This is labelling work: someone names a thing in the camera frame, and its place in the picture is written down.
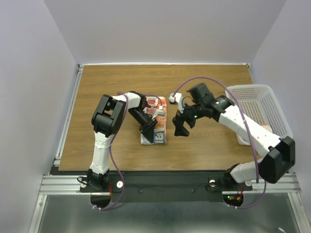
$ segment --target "wall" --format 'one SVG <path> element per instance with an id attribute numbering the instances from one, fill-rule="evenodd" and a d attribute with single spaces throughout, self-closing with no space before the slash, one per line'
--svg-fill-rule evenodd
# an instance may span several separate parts
<path id="1" fill-rule="evenodd" d="M 45 0 L 80 64 L 251 62 L 285 0 Z"/>
<path id="2" fill-rule="evenodd" d="M 302 197 L 311 219 L 311 1 L 287 0 L 251 65 L 255 83 L 270 85 L 296 141 Z"/>
<path id="3" fill-rule="evenodd" d="M 42 0 L 0 2 L 0 232 L 28 232 L 76 76 Z"/>

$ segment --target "wooden table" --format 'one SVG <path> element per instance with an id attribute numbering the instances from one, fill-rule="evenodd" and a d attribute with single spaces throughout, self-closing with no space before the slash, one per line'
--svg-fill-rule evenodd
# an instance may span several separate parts
<path id="1" fill-rule="evenodd" d="M 227 86 L 252 83 L 246 66 L 85 66 L 74 105 L 59 170 L 87 170 L 94 149 L 91 118 L 103 94 L 118 91 L 168 96 L 193 76 L 214 77 Z M 180 91 L 205 82 L 215 97 L 225 91 L 208 80 L 194 80 Z M 253 160 L 251 148 L 241 146 L 233 131 L 213 119 L 202 118 L 189 137 L 175 137 L 172 118 L 177 107 L 168 105 L 167 144 L 140 144 L 139 124 L 127 115 L 113 144 L 113 156 L 121 170 L 227 169 Z"/>

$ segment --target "robotic arm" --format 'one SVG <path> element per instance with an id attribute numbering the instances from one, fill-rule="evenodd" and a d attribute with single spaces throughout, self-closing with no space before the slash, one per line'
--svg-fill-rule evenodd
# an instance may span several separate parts
<path id="1" fill-rule="evenodd" d="M 140 124 L 140 132 L 151 142 L 154 141 L 154 128 L 157 120 L 146 115 L 144 95 L 130 91 L 120 96 L 103 95 L 92 117 L 95 133 L 93 160 L 87 171 L 87 184 L 102 189 L 108 184 L 109 147 L 119 131 L 126 110 Z"/>
<path id="2" fill-rule="evenodd" d="M 184 103 L 180 93 L 171 95 L 169 98 L 170 103 L 178 105 L 178 111 L 173 118 L 175 136 L 189 136 L 184 122 L 193 128 L 197 119 L 209 117 L 248 140 L 244 121 L 234 102 L 226 96 L 215 99 L 204 83 L 192 87 L 188 92 L 193 98 L 194 105 Z M 255 149 L 263 158 L 259 160 L 259 174 L 267 182 L 276 183 L 295 164 L 295 142 L 290 137 L 280 138 L 248 116 L 244 115 L 244 117 L 252 133 Z M 232 184 L 254 180 L 255 171 L 255 162 L 234 165 L 228 170 L 229 180 Z"/>

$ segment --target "white plastic basket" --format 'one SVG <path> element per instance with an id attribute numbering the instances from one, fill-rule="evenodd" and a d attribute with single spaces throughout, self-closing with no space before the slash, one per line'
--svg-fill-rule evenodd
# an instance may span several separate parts
<path id="1" fill-rule="evenodd" d="M 273 133 L 282 138 L 286 136 L 293 137 L 292 131 L 271 87 L 250 84 L 229 86 L 228 89 L 238 100 L 244 113 L 256 123 L 269 125 Z M 225 94 L 233 100 L 227 91 Z M 238 135 L 237 138 L 241 145 L 249 145 Z"/>

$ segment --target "perforated basket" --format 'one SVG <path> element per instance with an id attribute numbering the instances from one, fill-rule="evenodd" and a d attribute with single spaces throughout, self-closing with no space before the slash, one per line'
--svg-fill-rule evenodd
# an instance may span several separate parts
<path id="1" fill-rule="evenodd" d="M 271 87 L 250 84 L 229 86 L 228 89 L 236 97 L 244 113 L 256 123 L 269 125 L 273 133 L 282 138 L 286 136 L 293 137 L 292 131 Z M 233 100 L 227 91 L 225 94 Z M 241 145 L 248 145 L 242 138 L 237 137 Z"/>

